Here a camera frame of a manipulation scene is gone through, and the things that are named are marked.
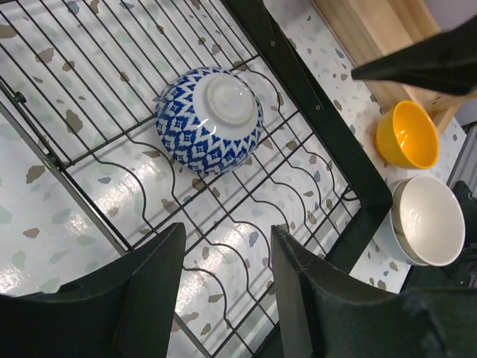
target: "wooden shelf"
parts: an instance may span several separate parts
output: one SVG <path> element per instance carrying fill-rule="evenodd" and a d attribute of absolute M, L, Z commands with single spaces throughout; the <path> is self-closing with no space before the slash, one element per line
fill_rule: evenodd
<path fill-rule="evenodd" d="M 355 65 L 408 47 L 440 31 L 424 0 L 314 0 Z M 384 110 L 412 100 L 429 113 L 443 133 L 467 98 L 391 82 L 368 81 Z"/>

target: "wire grid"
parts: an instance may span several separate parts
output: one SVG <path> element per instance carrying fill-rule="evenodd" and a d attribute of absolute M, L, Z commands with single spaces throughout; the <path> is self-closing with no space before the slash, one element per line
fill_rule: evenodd
<path fill-rule="evenodd" d="M 253 356 L 278 322 L 270 225 L 324 256 L 359 202 L 237 24 L 198 0 L 21 1 L 0 14 L 1 82 L 20 124 L 119 244 L 185 222 L 172 330 L 206 357 Z M 265 109 L 258 148 L 226 175 L 183 168 L 152 120 L 161 89 L 198 66 L 233 70 Z"/>

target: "dish rack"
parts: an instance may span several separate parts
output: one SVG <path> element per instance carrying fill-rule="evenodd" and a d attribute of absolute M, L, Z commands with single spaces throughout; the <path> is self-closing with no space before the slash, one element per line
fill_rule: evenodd
<path fill-rule="evenodd" d="M 254 357 L 277 329 L 271 225 L 350 272 L 391 207 L 261 0 L 3 0 L 0 23 L 0 113 L 87 214 L 76 224 L 126 254 L 185 223 L 172 331 L 205 357 Z M 226 175 L 183 168 L 154 125 L 154 98 L 199 66 L 264 107 L 258 148 Z"/>

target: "yellow bowl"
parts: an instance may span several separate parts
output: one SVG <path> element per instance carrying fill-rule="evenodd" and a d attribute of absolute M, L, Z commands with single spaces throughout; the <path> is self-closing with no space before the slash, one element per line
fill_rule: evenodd
<path fill-rule="evenodd" d="M 427 112 L 413 101 L 401 101 L 378 124 L 378 154 L 406 169 L 429 169 L 439 158 L 439 137 Z"/>

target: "blue and white bowl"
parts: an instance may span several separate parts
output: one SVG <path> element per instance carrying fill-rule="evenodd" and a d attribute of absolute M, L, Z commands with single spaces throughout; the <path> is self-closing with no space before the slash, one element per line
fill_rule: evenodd
<path fill-rule="evenodd" d="M 194 172 L 225 173 L 257 146 L 263 109 L 252 89 L 216 67 L 188 71 L 159 95 L 156 127 L 172 156 Z"/>

